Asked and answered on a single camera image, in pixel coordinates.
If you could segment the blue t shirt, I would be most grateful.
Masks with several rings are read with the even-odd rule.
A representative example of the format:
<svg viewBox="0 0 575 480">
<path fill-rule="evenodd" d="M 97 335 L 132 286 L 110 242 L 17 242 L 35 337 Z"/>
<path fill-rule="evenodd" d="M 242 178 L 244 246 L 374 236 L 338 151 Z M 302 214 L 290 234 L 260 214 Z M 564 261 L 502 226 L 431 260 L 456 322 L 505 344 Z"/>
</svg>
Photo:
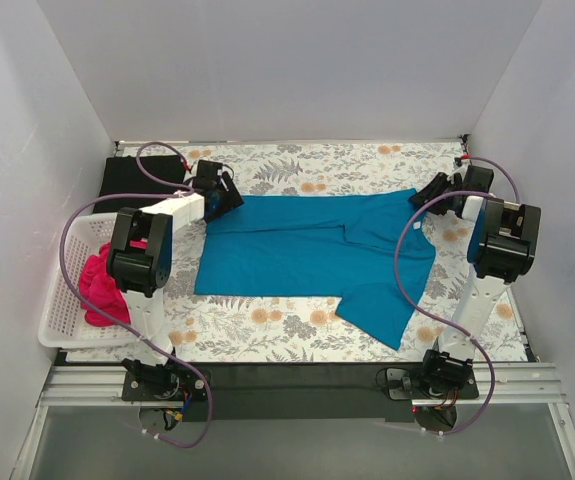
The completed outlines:
<svg viewBox="0 0 575 480">
<path fill-rule="evenodd" d="M 207 225 L 194 292 L 337 297 L 337 316 L 397 349 L 436 258 L 406 225 L 414 193 L 247 196 Z"/>
</svg>

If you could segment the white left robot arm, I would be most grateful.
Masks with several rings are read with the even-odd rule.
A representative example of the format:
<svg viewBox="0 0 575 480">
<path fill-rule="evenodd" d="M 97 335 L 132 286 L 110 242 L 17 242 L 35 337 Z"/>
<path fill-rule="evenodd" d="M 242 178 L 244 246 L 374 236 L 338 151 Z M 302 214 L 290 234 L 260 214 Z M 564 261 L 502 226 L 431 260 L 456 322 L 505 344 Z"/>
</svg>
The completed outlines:
<svg viewBox="0 0 575 480">
<path fill-rule="evenodd" d="M 123 365 L 138 385 L 160 400 L 179 390 L 178 373 L 165 366 L 173 344 L 163 332 L 163 288 L 169 280 L 174 234 L 189 224 L 207 223 L 243 205 L 233 169 L 200 160 L 188 190 L 139 209 L 118 211 L 107 257 L 107 273 L 125 301 L 129 326 L 146 348 Z"/>
</svg>

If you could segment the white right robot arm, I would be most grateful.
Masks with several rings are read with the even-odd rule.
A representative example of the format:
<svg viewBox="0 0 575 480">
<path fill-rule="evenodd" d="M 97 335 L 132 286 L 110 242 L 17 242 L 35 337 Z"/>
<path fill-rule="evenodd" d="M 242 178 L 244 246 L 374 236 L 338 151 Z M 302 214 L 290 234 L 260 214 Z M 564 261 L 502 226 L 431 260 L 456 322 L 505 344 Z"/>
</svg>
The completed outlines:
<svg viewBox="0 0 575 480">
<path fill-rule="evenodd" d="M 518 201 L 489 198 L 494 171 L 462 158 L 456 170 L 437 174 L 409 202 L 435 215 L 452 211 L 473 223 L 467 249 L 469 277 L 451 324 L 426 351 L 416 384 L 438 398 L 474 385 L 473 360 L 479 336 L 500 297 L 531 269 L 541 209 Z"/>
</svg>

